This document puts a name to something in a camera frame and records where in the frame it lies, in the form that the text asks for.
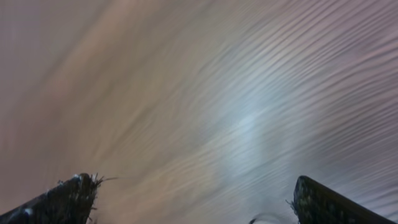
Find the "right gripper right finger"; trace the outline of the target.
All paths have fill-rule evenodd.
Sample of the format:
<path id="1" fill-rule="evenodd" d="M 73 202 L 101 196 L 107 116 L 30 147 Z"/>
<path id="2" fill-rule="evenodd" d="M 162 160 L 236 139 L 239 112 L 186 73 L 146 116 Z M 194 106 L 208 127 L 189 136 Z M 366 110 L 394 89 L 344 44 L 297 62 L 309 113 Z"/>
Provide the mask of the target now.
<path id="1" fill-rule="evenodd" d="M 395 224 L 305 175 L 290 206 L 300 224 Z"/>

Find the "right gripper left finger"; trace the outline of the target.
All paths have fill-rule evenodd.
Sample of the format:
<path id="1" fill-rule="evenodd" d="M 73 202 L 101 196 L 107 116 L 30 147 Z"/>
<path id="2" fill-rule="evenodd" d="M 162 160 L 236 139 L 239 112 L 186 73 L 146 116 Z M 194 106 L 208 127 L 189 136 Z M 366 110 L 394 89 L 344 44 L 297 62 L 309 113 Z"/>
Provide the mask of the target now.
<path id="1" fill-rule="evenodd" d="M 1 224 L 86 224 L 103 179 L 81 173 L 1 215 Z"/>

